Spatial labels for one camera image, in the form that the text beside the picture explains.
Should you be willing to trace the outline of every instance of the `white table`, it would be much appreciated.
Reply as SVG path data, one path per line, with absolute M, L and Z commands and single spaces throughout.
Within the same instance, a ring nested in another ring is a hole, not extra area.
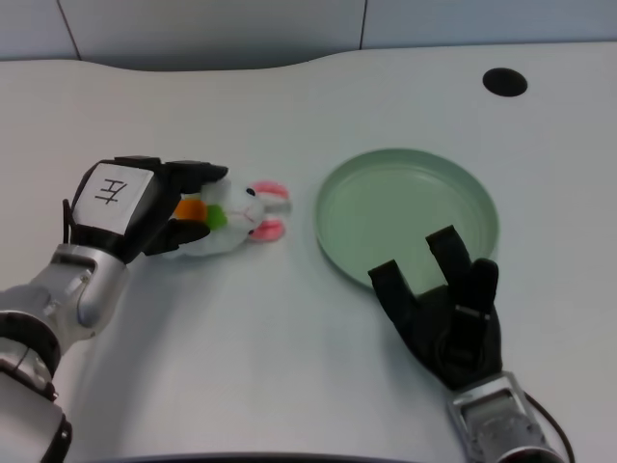
M 487 92 L 490 68 L 528 91 Z M 287 183 L 278 243 L 208 262 L 139 258 L 113 321 L 57 373 L 76 460 L 312 451 L 457 463 L 443 391 L 371 294 L 318 252 L 320 181 L 368 150 L 476 175 L 501 220 L 503 359 L 580 462 L 614 455 L 617 44 L 372 50 L 256 71 L 0 64 L 2 286 L 61 239 L 61 199 L 101 158 L 228 165 Z

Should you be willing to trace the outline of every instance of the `chinese character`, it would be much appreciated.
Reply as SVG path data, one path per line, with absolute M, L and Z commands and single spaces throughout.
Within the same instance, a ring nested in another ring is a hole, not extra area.
M 117 203 L 118 200 L 115 200 L 116 195 L 126 186 L 126 182 L 119 180 L 111 180 L 109 178 L 105 178 L 105 181 L 109 181 L 109 185 L 107 188 L 101 188 L 100 191 L 103 193 L 110 193 L 108 196 L 95 196 L 95 198 L 99 200 L 103 200 L 105 204 L 109 204 L 111 201 Z

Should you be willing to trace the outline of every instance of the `pink bunny ear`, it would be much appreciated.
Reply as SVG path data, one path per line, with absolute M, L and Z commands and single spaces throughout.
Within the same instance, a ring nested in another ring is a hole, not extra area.
M 276 241 L 285 233 L 285 225 L 278 219 L 264 220 L 249 236 L 254 241 Z
M 289 199 L 289 192 L 287 191 L 287 188 L 282 186 L 280 183 L 276 183 L 275 181 L 258 181 L 253 184 L 253 189 L 257 193 L 270 193 L 271 195 L 276 195 L 281 198 L 285 198 L 286 200 Z

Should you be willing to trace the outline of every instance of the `plush toy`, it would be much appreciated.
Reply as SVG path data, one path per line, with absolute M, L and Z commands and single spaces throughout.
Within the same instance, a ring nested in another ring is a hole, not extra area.
M 186 195 L 174 212 L 175 219 L 204 221 L 210 234 L 163 256 L 210 256 L 227 253 L 247 238 L 276 241 L 284 233 L 280 219 L 266 218 L 289 206 L 287 189 L 274 181 L 259 181 L 249 186 L 223 178 L 203 186 L 200 193 Z

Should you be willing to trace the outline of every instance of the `white wall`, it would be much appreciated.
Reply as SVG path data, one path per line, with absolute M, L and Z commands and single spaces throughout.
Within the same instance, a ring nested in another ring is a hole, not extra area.
M 264 68 L 361 44 L 536 41 L 617 41 L 617 0 L 0 0 L 0 60 Z

